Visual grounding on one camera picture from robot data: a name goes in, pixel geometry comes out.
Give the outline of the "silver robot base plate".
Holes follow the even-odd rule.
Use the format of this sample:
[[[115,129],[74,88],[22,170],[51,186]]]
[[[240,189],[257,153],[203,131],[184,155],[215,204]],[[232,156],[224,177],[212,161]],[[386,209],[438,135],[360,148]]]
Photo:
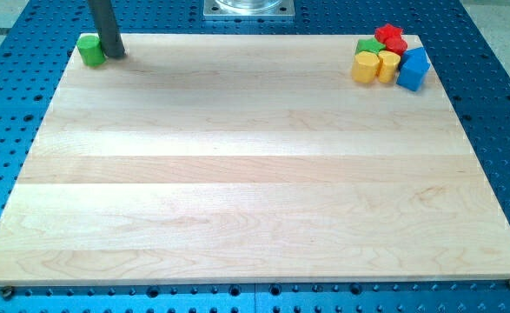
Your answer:
[[[295,16],[294,0],[204,0],[203,15],[212,19]]]

